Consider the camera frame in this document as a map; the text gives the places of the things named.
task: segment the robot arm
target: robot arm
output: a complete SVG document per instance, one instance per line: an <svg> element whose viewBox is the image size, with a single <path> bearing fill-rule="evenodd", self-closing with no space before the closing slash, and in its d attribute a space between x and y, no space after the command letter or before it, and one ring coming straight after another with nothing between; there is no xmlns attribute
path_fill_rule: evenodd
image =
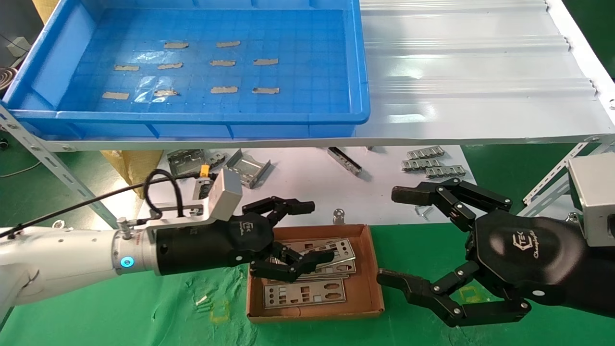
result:
<svg viewBox="0 0 615 346"><path fill-rule="evenodd" d="M578 223L508 213L510 200L459 179L394 187L397 203L435 205L468 232L466 263L436 282L380 269L377 281L449 326L506 323L531 310L527 299L615 317L615 250L589 247ZM488 212L476 219L464 203ZM503 300L458 304L450 295L476 279Z"/></svg>
<svg viewBox="0 0 615 346"><path fill-rule="evenodd" d="M142 229L124 218L118 220L120 230L28 227L0 238L0 316L13 305L128 273L169 275L252 263L254 276L293 282L333 260L332 251L300 256L274 241L273 227L286 215L313 212L313 202L272 197L233 215L241 196L239 176L222 170L208 198L184 203L196 211L186 217L152 219ZM271 255L287 265L270 264Z"/></svg>

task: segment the blue plastic tray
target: blue plastic tray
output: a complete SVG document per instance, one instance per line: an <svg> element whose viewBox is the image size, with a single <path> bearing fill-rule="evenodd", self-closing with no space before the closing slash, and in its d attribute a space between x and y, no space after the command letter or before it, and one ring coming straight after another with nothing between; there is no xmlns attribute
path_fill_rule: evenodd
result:
<svg viewBox="0 0 615 346"><path fill-rule="evenodd" d="M240 44L216 46L229 41ZM259 58L279 63L255 66ZM179 95L155 97L161 89ZM61 0L4 101L54 138L348 137L370 114L359 1Z"/></svg>

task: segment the brown cardboard tray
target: brown cardboard tray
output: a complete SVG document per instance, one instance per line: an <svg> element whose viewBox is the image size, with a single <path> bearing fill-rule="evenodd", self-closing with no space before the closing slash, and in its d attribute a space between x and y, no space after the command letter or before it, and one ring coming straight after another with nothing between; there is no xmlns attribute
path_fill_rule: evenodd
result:
<svg viewBox="0 0 615 346"><path fill-rule="evenodd" d="M357 259L357 273L344 279L346 301L338 304L323 304L304 307L263 307L263 285L266 279L248 274L246 312L252 323L282 322L296 320L353 320L374 318L384 311L383 293L376 282L376 254L368 225L332 225L310 227L276 228L276 241L305 241L310 239L349 238Z"/></svg>

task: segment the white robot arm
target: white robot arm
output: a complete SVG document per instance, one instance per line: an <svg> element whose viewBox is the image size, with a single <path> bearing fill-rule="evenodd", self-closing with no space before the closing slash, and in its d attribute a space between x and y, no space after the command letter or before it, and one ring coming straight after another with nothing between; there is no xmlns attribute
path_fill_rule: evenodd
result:
<svg viewBox="0 0 615 346"><path fill-rule="evenodd" d="M272 197L233 216L241 197L239 175L222 170L209 197L183 203L191 215L150 219L142 229L134 229L136 220L125 218L118 220L119 230L27 227L2 236L11 228L0 228L0 320L11 306L128 273L152 270L167 275L251 263L255 276L292 282L333 260L332 252L301 257L274 242L273 226L287 214L314 211L313 202ZM177 205L156 207L167 211ZM267 217L261 215L269 211ZM286 265L268 262L272 255Z"/></svg>

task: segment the green floor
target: green floor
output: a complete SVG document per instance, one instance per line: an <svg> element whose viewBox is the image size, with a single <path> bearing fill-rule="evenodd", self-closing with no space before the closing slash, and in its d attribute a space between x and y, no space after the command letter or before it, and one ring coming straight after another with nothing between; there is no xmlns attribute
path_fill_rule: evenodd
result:
<svg viewBox="0 0 615 346"><path fill-rule="evenodd" d="M606 69L615 76L615 1L567 0L573 17ZM11 140L0 152L0 175L36 160ZM478 184L521 199L572 144L464 147ZM119 177L97 152L67 153L62 160L91 187L105 191ZM0 224L13 225L77 202L44 167L0 179ZM81 209L63 217L71 226L97 216ZM451 225L373 227L380 266L438 278L462 262L464 235ZM255 326L245 313L245 268L155 277L123 276L64 296L18 307L0 332L0 345L612 345L615 320L567 308L533 305L521 323L448 328L401 293L384 289L386 311L377 320ZM489 295L471 284L482 301ZM195 301L208 295L198 306Z"/></svg>

